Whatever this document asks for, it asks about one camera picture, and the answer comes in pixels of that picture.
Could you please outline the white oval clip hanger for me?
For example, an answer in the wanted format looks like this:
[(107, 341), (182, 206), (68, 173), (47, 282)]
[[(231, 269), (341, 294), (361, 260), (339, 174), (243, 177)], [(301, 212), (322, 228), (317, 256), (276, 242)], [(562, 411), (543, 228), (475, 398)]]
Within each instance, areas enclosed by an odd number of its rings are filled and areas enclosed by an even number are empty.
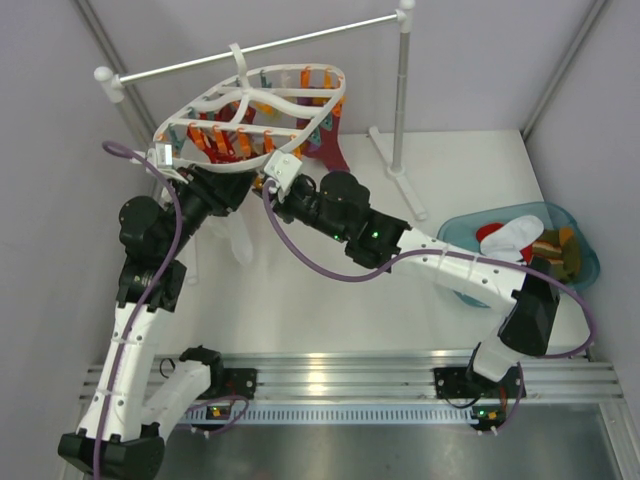
[[(278, 64), (249, 69), (238, 45), (230, 47), (236, 63), (234, 76), (219, 82), (172, 114), (156, 130), (154, 144), (172, 145), (178, 169), (190, 164), (213, 172), (237, 173), (255, 170), (266, 163), (275, 150), (305, 156), (300, 146), (341, 99), (345, 99), (346, 80), (336, 66), (326, 64)], [(193, 111), (218, 111), (240, 102), (228, 121), (196, 120)], [(187, 127), (241, 129), (254, 142), (257, 156), (230, 164), (211, 164), (207, 156), (187, 137)]]

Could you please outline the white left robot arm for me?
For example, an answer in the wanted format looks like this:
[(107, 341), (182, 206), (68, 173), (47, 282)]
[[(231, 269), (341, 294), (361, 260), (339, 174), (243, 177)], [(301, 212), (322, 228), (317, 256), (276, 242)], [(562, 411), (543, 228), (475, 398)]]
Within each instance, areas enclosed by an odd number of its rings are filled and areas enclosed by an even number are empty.
[(234, 382), (222, 356), (190, 347), (152, 395), (146, 394), (162, 334), (187, 268), (177, 256), (209, 217), (235, 212), (251, 190), (252, 172), (219, 174), (191, 166), (169, 187), (167, 206), (137, 196), (121, 208), (119, 241), (126, 259), (118, 280), (115, 322), (93, 398), (58, 454), (95, 479), (153, 479), (167, 439), (199, 401), (247, 402), (253, 392)]

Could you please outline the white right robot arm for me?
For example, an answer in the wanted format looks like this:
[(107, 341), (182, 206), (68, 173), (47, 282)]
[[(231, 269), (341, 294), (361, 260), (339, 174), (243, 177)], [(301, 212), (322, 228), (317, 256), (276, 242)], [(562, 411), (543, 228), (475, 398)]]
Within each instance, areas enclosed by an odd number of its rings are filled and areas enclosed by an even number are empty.
[[(386, 274), (417, 276), (492, 309), (498, 324), (475, 347), (466, 372), (476, 395), (492, 395), (522, 359), (546, 355), (559, 292), (545, 264), (526, 267), (495, 260), (433, 238), (373, 209), (369, 190), (346, 172), (331, 172), (319, 182), (299, 174), (287, 188), (265, 178), (255, 192), (287, 249), (326, 278), (364, 283)], [(339, 274), (312, 261), (282, 228), (294, 221), (342, 244), (345, 256), (365, 273)]]

